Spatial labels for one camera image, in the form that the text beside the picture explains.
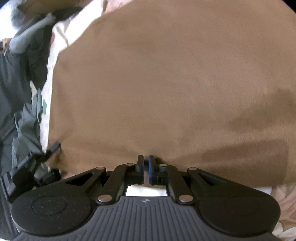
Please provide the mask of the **grey neck pillow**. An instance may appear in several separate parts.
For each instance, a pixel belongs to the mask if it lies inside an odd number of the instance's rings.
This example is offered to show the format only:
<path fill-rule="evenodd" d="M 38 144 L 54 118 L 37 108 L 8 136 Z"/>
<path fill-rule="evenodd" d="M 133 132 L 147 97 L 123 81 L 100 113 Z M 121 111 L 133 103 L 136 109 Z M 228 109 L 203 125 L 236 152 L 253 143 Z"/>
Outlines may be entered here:
<path fill-rule="evenodd" d="M 26 22 L 9 42 L 9 51 L 22 54 L 29 46 L 34 34 L 46 26 L 52 26 L 56 17 L 51 13 L 46 16 L 38 15 Z"/>

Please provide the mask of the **dark grey pillow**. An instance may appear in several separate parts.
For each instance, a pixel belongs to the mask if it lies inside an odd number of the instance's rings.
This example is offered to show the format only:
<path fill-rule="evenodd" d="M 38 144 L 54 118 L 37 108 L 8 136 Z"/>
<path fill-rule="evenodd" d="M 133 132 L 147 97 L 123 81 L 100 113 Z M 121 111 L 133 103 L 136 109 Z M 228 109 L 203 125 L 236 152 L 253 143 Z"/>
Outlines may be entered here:
<path fill-rule="evenodd" d="M 31 102 L 30 82 L 42 89 L 47 78 L 47 64 L 52 27 L 38 30 L 22 54 L 1 53 L 1 141 L 15 127 L 14 114 Z"/>

